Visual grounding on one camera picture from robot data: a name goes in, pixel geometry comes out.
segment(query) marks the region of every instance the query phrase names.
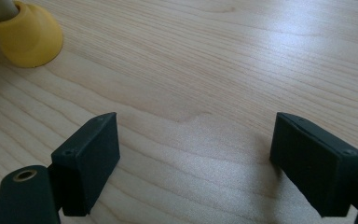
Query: wooden table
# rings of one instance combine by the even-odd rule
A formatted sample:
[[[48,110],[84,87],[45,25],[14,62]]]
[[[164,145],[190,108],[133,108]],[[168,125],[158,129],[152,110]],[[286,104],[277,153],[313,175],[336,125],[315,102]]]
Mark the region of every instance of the wooden table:
[[[358,0],[32,2],[64,46],[35,69],[0,51],[0,181],[115,111],[122,158],[62,223],[353,223],[321,219],[269,148],[278,111],[358,147]]]

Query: metal grommet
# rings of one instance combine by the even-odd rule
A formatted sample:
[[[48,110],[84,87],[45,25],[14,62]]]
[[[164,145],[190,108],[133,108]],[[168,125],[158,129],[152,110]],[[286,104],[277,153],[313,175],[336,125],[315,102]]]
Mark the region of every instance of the metal grommet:
[[[33,178],[37,174],[36,170],[24,170],[19,172],[13,177],[13,180],[16,182],[23,182]]]

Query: yellow object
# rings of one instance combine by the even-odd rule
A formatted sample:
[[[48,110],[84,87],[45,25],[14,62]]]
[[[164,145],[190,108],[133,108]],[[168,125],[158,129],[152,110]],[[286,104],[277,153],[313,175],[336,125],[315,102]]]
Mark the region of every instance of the yellow object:
[[[0,48],[19,67],[37,67],[53,60],[62,48],[62,30],[42,7],[14,2],[19,14],[0,21]]]

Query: black plastic piece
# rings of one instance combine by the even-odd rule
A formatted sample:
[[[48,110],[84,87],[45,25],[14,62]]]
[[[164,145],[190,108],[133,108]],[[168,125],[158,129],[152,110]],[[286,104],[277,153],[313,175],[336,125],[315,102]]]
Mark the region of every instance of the black plastic piece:
[[[90,213],[120,159],[116,113],[89,120],[52,154],[48,167],[29,166],[0,186],[0,223],[60,223]]]
[[[66,216],[85,216],[120,159],[116,113],[89,120],[51,154]]]
[[[306,119],[278,113],[270,159],[322,217],[348,214],[358,149]]]
[[[2,223],[60,223],[46,167],[28,166],[5,176],[0,186]]]

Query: light wooden surface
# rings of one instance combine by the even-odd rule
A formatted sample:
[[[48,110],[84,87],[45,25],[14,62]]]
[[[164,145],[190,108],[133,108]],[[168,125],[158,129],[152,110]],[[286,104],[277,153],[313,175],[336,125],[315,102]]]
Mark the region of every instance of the light wooden surface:
[[[358,1],[35,0],[51,63],[0,51],[0,181],[116,111],[122,159],[63,223],[353,223],[323,218],[269,162],[278,111],[358,147]]]

